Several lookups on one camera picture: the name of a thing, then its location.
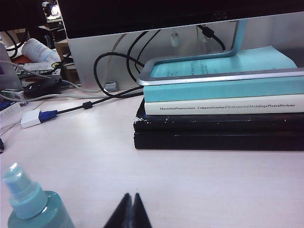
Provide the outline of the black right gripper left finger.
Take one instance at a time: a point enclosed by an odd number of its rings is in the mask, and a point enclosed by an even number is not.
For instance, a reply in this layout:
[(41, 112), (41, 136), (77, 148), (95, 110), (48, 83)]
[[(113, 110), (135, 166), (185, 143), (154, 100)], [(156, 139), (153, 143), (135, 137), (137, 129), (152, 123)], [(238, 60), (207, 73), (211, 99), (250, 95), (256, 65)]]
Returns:
[(131, 228), (131, 220), (132, 197), (129, 193), (126, 193), (104, 225), (104, 228)]

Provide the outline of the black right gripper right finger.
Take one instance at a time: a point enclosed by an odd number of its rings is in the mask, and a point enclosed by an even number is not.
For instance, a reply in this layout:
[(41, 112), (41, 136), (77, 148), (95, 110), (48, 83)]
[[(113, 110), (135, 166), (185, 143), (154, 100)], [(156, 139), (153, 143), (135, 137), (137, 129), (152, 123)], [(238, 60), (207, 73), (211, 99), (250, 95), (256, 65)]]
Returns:
[(136, 193), (134, 198), (133, 228), (152, 228), (139, 193)]

